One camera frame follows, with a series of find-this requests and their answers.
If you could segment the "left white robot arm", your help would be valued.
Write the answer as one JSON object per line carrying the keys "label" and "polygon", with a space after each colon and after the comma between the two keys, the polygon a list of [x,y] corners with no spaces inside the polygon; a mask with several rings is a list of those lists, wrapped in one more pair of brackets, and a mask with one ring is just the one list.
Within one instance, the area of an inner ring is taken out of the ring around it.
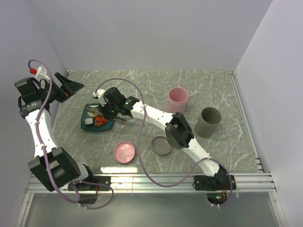
{"label": "left white robot arm", "polygon": [[71,181],[79,181],[84,190],[91,190],[96,184],[92,171],[85,164],[77,164],[57,144],[49,112],[50,103],[66,101],[84,85],[64,78],[60,73],[55,76],[62,84],[60,87],[54,82],[34,77],[21,79],[14,84],[21,94],[18,98],[19,113],[29,124],[35,143],[35,158],[28,163],[28,167],[50,192],[54,191],[54,187],[49,176],[53,177],[59,188]]}

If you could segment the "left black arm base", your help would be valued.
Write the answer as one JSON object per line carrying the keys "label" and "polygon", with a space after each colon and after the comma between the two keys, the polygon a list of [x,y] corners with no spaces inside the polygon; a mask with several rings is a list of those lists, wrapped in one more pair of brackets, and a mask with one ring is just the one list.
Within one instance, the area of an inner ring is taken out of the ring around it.
{"label": "left black arm base", "polygon": [[79,204],[94,204],[97,201],[99,192],[110,191],[109,186],[111,185],[110,176],[95,176],[94,184],[87,183],[76,183],[75,187],[79,192],[91,192],[88,194],[80,194]]}

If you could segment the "white rice cake cube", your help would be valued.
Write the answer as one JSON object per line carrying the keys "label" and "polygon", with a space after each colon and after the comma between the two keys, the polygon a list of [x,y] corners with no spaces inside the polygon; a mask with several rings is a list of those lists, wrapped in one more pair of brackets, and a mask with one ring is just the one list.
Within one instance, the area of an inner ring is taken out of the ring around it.
{"label": "white rice cake cube", "polygon": [[94,125],[94,119],[93,118],[86,118],[85,119],[85,125],[87,125],[87,126]]}

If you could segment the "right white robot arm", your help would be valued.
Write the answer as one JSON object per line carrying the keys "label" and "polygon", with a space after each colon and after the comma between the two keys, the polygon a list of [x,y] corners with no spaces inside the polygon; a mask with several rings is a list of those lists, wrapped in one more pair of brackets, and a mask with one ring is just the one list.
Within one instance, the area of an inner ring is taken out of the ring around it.
{"label": "right white robot arm", "polygon": [[194,137],[184,115],[180,112],[167,113],[153,108],[136,97],[126,98],[116,87],[108,90],[98,89],[93,93],[93,98],[99,100],[98,109],[108,120],[116,118],[119,114],[148,122],[166,134],[167,142],[175,149],[185,152],[195,166],[199,166],[204,174],[209,177],[209,184],[214,189],[225,185],[226,179],[232,186],[232,179],[222,164],[210,157]]}

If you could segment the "round tan bun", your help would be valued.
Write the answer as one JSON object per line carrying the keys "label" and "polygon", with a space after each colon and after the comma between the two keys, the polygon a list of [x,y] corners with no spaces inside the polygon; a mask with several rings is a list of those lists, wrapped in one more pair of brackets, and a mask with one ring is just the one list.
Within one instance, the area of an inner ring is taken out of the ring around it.
{"label": "round tan bun", "polygon": [[92,112],[89,112],[89,111],[87,111],[87,115],[88,115],[88,117],[90,117],[90,118],[95,118],[97,115],[96,114],[94,114],[94,113],[92,113]]}

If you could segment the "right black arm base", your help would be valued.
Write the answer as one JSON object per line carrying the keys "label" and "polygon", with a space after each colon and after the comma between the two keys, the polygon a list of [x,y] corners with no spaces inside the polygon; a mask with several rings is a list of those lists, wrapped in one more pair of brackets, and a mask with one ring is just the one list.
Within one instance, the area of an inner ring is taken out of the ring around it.
{"label": "right black arm base", "polygon": [[230,175],[231,182],[228,176],[222,179],[206,175],[195,175],[193,188],[196,191],[206,191],[207,200],[212,206],[220,207],[228,200],[228,193],[231,188],[236,190],[236,182],[233,175]]}

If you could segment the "teal square plate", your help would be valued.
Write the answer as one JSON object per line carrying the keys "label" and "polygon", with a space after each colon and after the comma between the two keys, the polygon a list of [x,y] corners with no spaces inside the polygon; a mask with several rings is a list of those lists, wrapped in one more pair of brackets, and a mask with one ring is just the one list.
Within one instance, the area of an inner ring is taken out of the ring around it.
{"label": "teal square plate", "polygon": [[91,126],[85,125],[85,119],[89,118],[88,115],[87,115],[87,109],[86,109],[86,107],[88,105],[97,105],[97,106],[99,106],[99,104],[97,104],[97,103],[86,104],[86,106],[85,106],[85,108],[83,110],[82,116],[81,116],[81,128],[83,130],[85,130],[85,131],[92,131],[92,132],[102,132],[102,131],[109,131],[109,130],[111,130],[112,127],[113,127],[113,125],[114,125],[114,122],[111,121],[111,120],[108,120],[108,122],[107,122],[106,125],[103,125],[101,127],[95,127],[94,125],[95,125],[96,121],[95,121],[95,118],[93,118],[94,119],[94,125],[91,125]]}

